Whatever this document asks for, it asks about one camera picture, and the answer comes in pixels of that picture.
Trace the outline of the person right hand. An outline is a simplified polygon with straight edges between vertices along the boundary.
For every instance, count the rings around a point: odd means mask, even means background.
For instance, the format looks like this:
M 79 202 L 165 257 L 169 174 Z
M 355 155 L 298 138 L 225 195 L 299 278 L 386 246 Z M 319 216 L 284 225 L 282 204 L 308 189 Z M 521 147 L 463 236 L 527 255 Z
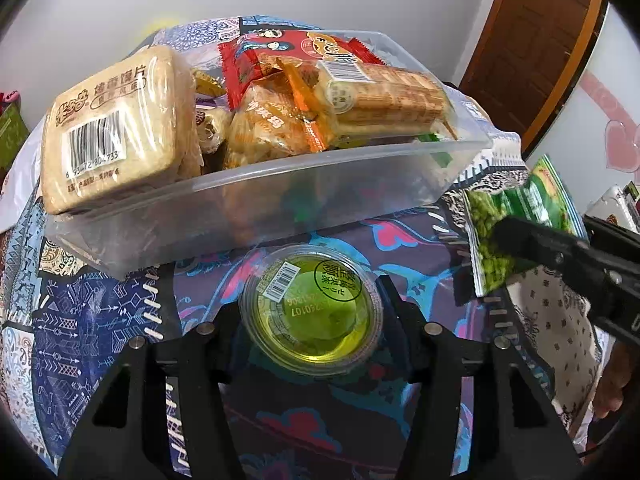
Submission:
M 605 365 L 593 398 L 593 413 L 598 419 L 617 412 L 624 402 L 623 390 L 639 362 L 639 348 L 616 341 Z

